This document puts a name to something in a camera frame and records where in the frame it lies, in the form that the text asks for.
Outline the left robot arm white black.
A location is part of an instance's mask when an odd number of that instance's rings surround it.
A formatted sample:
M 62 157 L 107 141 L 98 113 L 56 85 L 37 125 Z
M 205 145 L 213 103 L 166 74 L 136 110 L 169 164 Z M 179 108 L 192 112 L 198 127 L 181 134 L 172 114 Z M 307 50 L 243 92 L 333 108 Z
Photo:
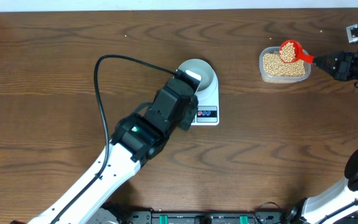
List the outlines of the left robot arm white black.
M 165 147 L 176 127 L 188 129 L 197 111 L 202 77 L 177 70 L 144 115 L 120 120 L 91 167 L 31 223 L 86 223 L 102 204 Z

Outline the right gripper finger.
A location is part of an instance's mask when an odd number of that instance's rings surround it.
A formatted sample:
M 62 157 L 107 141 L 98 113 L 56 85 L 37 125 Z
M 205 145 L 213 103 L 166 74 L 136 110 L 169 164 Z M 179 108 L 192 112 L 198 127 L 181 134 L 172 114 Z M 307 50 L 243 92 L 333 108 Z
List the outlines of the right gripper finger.
M 313 59 L 314 64 L 321 64 L 321 63 L 334 63 L 338 61 L 342 56 L 342 51 L 333 52 L 330 54 L 317 56 Z
M 335 80 L 340 79 L 340 75 L 337 73 L 337 68 L 335 65 L 325 62 L 314 62 L 313 64 L 320 70 L 326 72 L 328 75 L 333 77 Z

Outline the red plastic scoop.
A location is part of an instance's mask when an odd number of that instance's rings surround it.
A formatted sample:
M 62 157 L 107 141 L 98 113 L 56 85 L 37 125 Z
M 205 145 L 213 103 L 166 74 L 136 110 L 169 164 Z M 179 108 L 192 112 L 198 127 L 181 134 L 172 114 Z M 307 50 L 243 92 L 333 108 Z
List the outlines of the red plastic scoop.
M 295 40 L 286 40 L 280 46 L 279 57 L 284 63 L 295 63 L 302 60 L 312 64 L 314 57 L 305 53 L 302 45 Z

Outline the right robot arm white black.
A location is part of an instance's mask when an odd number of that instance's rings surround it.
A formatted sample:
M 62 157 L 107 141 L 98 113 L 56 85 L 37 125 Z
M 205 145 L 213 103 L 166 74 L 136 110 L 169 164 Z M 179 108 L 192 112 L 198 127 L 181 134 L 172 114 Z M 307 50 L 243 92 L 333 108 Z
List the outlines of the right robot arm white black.
M 349 42 L 358 44 L 358 32 L 348 35 Z M 287 40 L 282 46 L 292 45 L 295 56 L 292 60 L 303 60 L 330 74 L 338 81 L 355 81 L 358 88 L 358 49 L 356 52 L 336 52 L 314 57 L 303 53 L 303 47 L 295 40 Z M 358 210 L 358 149 L 349 158 L 344 177 L 323 193 L 304 198 L 284 220 L 284 223 L 335 223 Z

